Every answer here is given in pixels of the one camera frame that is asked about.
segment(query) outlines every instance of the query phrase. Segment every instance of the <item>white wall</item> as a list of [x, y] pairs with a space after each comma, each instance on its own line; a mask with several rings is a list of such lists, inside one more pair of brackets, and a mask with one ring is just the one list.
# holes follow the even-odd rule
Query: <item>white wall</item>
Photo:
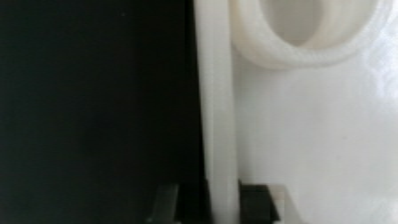
[[372, 49], [322, 69], [267, 71], [235, 52], [241, 177], [285, 189], [287, 224], [398, 223], [393, 29]]

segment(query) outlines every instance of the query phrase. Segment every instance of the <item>dark panel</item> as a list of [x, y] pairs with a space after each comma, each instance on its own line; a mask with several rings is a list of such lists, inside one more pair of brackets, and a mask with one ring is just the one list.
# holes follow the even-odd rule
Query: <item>dark panel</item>
[[185, 1], [0, 1], [0, 223], [129, 224], [201, 181]]

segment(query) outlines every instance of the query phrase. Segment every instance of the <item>black door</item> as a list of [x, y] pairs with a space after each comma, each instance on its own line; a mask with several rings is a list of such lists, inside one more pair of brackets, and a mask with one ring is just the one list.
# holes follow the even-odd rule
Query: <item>black door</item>
[[0, 1], [4, 224], [139, 224], [203, 184], [191, 7]]

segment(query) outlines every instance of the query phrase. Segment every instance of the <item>white pipe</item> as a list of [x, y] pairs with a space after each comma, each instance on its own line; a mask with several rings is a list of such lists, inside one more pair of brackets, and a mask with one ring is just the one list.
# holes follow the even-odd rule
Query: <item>white pipe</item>
[[233, 42], [242, 55], [265, 68], [333, 65], [372, 46], [379, 38], [397, 0], [319, 1], [319, 30], [306, 44], [294, 46], [274, 32], [262, 0], [232, 0]]
[[216, 224], [239, 224], [230, 0], [196, 0], [207, 176]]

